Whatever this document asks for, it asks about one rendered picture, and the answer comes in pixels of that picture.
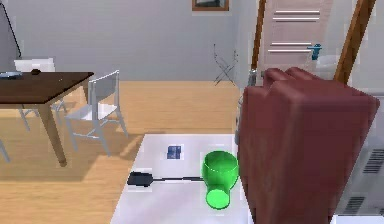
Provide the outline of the brown wooden table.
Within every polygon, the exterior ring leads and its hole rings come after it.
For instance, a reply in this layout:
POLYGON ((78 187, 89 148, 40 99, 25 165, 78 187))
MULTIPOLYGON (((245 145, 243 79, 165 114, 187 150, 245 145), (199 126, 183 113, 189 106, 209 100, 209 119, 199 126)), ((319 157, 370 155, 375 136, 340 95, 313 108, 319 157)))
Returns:
POLYGON ((67 165, 51 105, 80 86, 88 98, 93 72, 24 72, 19 79, 0 80, 0 109, 37 109, 61 167, 67 165))

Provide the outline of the brown framed picture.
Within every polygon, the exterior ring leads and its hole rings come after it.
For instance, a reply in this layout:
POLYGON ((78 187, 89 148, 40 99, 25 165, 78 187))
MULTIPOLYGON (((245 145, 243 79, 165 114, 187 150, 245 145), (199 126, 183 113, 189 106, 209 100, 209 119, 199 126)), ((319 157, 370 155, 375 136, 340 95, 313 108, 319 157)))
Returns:
POLYGON ((192 0, 193 11, 228 11, 229 0, 192 0))

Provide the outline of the grey plate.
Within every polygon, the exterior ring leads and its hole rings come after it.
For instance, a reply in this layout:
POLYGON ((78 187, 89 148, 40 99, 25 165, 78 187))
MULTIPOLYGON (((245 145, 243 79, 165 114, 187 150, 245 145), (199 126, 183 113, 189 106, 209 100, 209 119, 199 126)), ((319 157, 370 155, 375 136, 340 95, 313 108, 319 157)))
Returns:
POLYGON ((18 79, 22 77, 23 73, 19 71, 1 72, 0 79, 18 79))

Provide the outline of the white cabinet with vents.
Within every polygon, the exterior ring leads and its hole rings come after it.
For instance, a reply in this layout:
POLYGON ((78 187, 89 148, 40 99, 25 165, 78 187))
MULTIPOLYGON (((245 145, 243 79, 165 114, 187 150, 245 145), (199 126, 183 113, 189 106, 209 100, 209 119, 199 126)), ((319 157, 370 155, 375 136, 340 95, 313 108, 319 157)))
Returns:
POLYGON ((334 214, 384 217, 384 88, 362 91, 380 106, 334 214))

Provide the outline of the white chair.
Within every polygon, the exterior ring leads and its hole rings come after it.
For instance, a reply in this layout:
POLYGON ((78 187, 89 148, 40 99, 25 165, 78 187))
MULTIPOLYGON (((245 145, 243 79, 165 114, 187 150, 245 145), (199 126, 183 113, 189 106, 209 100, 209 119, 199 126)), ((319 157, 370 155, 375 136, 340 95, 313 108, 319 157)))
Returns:
MULTIPOLYGON (((38 69, 42 72, 54 72, 55 64, 53 58, 46 59, 19 59, 15 60, 15 67, 17 71, 20 72, 31 72, 33 69, 38 69)), ((56 117, 58 119, 58 123, 61 123, 59 111, 63 110, 67 112, 65 102, 63 99, 60 99, 57 103, 51 105, 51 108, 55 111, 56 117)), ((19 109, 19 114, 23 120, 25 128, 27 131, 30 130, 30 126, 28 124, 26 116, 33 112, 36 116, 39 116, 39 113, 36 109, 19 109)))
POLYGON ((87 84, 87 104, 64 117, 75 151, 78 150, 76 138, 81 137, 99 140, 106 154, 110 156, 111 152, 102 131, 102 127, 109 122, 118 123, 125 136, 128 136, 120 108, 119 76, 120 71, 115 70, 108 75, 90 80, 87 84), (72 128, 72 121, 91 122, 93 128, 86 134, 76 133, 72 128))

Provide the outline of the black spatula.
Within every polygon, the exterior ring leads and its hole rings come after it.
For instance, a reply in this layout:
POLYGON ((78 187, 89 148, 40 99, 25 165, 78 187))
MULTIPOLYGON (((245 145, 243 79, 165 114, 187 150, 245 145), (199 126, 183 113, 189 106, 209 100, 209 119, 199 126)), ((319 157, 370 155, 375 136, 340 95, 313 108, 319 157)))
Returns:
POLYGON ((132 171, 127 179, 127 184, 132 186, 149 187, 153 182, 164 181, 202 181, 202 177, 167 177, 154 178, 151 173, 132 171))

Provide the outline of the pale pink room door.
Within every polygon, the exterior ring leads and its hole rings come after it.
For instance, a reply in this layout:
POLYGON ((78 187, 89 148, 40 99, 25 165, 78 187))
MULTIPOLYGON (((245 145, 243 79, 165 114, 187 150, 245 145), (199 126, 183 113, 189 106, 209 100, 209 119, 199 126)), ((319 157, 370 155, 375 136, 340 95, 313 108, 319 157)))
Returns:
POLYGON ((334 0, 267 0, 258 70, 299 67, 312 72, 309 46, 322 45, 334 0))

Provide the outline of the black floor lamp pole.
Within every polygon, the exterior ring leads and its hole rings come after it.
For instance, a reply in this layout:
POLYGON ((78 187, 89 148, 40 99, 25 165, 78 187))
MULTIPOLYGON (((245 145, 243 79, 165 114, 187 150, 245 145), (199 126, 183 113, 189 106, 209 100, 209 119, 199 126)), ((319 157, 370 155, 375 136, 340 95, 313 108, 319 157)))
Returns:
POLYGON ((5 15, 5 18, 7 20, 7 23, 8 23, 8 26, 9 26, 9 29, 10 29, 10 32, 12 34, 12 37, 13 37, 13 40, 14 40, 14 43, 16 45, 16 49, 17 49, 17 59, 21 59, 22 58, 22 52, 21 52, 21 49, 20 49, 20 45, 18 43, 18 40, 16 38, 16 35, 15 35, 15 32, 14 32, 14 29, 13 29, 13 26, 12 26, 12 23, 11 23, 11 20, 10 20, 10 17, 8 15, 8 12, 7 12, 7 9, 3 3, 2 0, 0 0, 0 7, 3 9, 4 11, 4 15, 5 15))

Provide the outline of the white table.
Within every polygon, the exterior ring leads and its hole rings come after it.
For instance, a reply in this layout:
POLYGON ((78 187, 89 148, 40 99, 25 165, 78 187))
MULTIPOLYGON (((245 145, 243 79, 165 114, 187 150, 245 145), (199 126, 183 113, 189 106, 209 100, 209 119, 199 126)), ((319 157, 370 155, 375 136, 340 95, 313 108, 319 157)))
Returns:
MULTIPOLYGON (((232 134, 147 134, 132 169, 154 178, 199 177, 211 151, 237 152, 232 134), (169 145, 182 145, 183 157, 168 160, 169 145)), ((253 224, 242 184, 231 190, 223 210, 210 208, 202 181, 153 182, 149 187, 125 185, 110 224, 253 224)))

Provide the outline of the brown door frame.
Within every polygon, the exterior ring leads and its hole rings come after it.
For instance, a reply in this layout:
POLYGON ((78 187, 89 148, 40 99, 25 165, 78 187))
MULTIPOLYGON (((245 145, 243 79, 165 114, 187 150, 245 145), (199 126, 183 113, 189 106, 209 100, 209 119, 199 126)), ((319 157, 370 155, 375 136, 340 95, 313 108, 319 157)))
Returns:
MULTIPOLYGON (((251 69, 258 67, 267 0, 259 0, 251 69)), ((346 84, 356 61, 376 0, 357 0, 333 79, 346 84)))

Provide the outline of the green glass vase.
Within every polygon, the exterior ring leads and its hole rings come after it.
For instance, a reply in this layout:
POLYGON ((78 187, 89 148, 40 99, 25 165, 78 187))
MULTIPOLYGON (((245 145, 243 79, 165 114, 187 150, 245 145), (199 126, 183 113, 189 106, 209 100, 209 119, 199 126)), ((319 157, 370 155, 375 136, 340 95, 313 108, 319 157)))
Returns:
POLYGON ((204 157, 201 174, 206 185, 207 205, 216 210, 227 208, 230 205, 231 189, 239 177, 237 158, 227 151, 209 152, 204 157))

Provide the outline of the thin grey folding rack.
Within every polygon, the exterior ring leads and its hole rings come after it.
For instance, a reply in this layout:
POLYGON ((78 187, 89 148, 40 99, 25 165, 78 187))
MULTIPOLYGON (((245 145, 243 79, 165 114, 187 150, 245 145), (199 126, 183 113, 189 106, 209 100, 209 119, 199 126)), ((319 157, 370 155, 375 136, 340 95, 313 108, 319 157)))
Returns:
POLYGON ((236 51, 233 52, 233 59, 230 63, 228 63, 223 57, 219 56, 216 51, 216 45, 213 45, 213 54, 214 61, 216 65, 219 67, 221 72, 216 76, 214 80, 214 85, 217 86, 221 83, 225 78, 232 84, 235 84, 233 77, 230 76, 230 72, 235 68, 235 65, 238 63, 238 54, 236 51))

